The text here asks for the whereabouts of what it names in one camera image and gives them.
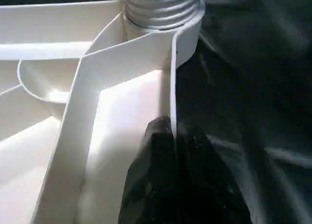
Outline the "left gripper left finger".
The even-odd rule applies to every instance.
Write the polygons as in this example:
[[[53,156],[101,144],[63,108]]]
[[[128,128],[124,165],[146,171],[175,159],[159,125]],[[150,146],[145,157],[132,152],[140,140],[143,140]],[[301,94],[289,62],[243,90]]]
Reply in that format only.
[[[177,223],[178,171],[168,116],[152,120],[127,171],[120,224]]]

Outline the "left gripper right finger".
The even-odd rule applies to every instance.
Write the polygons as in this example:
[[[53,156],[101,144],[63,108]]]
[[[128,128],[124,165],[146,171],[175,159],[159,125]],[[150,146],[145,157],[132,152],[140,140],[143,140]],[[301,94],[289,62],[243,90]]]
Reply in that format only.
[[[177,128],[181,210],[185,224],[250,224],[249,208],[236,180],[205,132]]]

